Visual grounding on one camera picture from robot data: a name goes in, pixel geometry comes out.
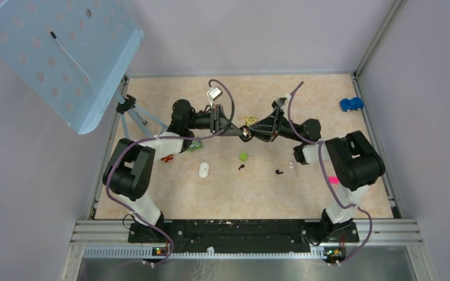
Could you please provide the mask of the black earbud charging case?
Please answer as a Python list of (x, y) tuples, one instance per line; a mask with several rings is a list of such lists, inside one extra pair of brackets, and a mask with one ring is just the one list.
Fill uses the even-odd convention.
[(248, 126), (245, 126), (245, 125), (242, 126), (241, 131), (242, 131), (242, 136), (241, 136), (242, 141), (248, 142), (252, 139)]

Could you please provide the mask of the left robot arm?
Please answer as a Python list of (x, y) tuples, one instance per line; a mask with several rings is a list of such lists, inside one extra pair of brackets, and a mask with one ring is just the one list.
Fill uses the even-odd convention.
[(235, 126), (221, 105), (196, 111), (188, 100), (180, 99), (173, 104), (165, 132), (142, 142), (122, 138), (104, 171), (103, 183), (109, 194), (115, 194), (114, 201), (132, 212), (136, 222), (143, 225), (143, 236), (151, 242), (161, 240), (165, 232), (162, 211), (148, 194), (153, 165), (190, 148), (194, 129), (209, 129), (214, 136), (238, 136), (245, 141), (250, 138), (249, 130)]

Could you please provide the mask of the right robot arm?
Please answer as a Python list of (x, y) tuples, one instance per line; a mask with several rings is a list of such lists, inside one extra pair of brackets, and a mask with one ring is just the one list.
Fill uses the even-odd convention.
[(336, 241), (353, 220), (353, 214), (362, 195), (385, 171), (380, 155), (360, 131), (348, 133), (342, 138), (322, 140), (321, 124), (317, 119), (308, 119), (301, 124), (289, 121), (280, 108), (266, 118), (241, 128), (244, 141), (257, 138), (272, 142), (276, 137), (299, 141), (293, 148), (295, 161), (301, 165), (314, 163), (332, 164), (340, 187), (329, 190), (333, 201), (323, 210), (320, 233), (327, 241)]

